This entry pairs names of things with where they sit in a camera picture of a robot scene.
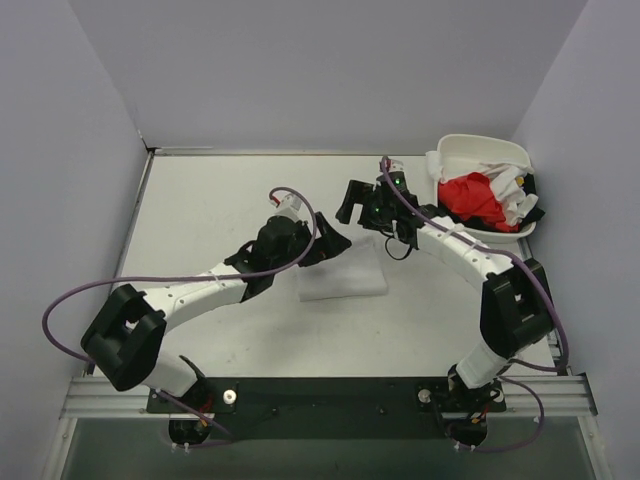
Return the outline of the white t shirt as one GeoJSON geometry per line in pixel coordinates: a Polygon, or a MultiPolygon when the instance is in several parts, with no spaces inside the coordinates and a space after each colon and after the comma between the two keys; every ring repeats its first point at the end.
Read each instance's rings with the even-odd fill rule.
{"type": "Polygon", "coordinates": [[[388,293],[372,236],[354,239],[352,246],[335,258],[300,268],[296,274],[296,286],[300,302],[388,293]]]}

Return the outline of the white plastic laundry basket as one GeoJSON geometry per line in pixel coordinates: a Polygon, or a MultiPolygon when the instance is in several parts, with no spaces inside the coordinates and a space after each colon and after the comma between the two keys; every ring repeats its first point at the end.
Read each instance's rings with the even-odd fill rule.
{"type": "Polygon", "coordinates": [[[530,235],[535,227],[533,221],[524,225],[524,211],[520,208],[522,203],[535,207],[535,204],[527,197],[533,195],[537,201],[537,195],[532,193],[511,194],[512,188],[506,183],[509,180],[513,184],[517,178],[533,179],[534,169],[528,153],[521,146],[506,140],[495,139],[478,135],[450,134],[442,137],[435,151],[426,153],[429,164],[429,175],[436,186],[443,184],[445,180],[460,178],[463,174],[478,172],[489,174],[491,180],[503,176],[499,181],[504,188],[500,194],[508,195],[500,199],[502,206],[507,206],[507,218],[518,219],[519,230],[516,233],[499,233],[497,230],[479,229],[465,223],[464,230],[475,238],[490,244],[511,243],[530,235]]]}

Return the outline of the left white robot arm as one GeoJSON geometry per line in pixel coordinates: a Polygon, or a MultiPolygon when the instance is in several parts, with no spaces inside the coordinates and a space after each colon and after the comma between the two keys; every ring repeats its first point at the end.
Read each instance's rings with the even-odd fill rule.
{"type": "Polygon", "coordinates": [[[257,237],[199,275],[181,282],[139,291],[117,287],[81,339],[81,347],[118,391],[138,385],[169,394],[183,411],[204,402],[207,380],[184,354],[162,347],[166,333],[217,308],[239,304],[263,293],[275,272],[288,264],[310,267],[333,259],[352,245],[321,213],[317,230],[302,220],[270,217],[257,237]]]}

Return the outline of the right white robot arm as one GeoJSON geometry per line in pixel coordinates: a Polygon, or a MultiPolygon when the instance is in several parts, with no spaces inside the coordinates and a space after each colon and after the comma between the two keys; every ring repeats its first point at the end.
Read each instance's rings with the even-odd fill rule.
{"type": "Polygon", "coordinates": [[[466,389],[492,382],[553,330],[542,266],[493,250],[441,208],[420,205],[403,171],[381,175],[374,184],[351,180],[336,219],[348,224],[357,205],[360,226],[439,259],[480,293],[479,343],[452,367],[453,378],[466,389]]]}

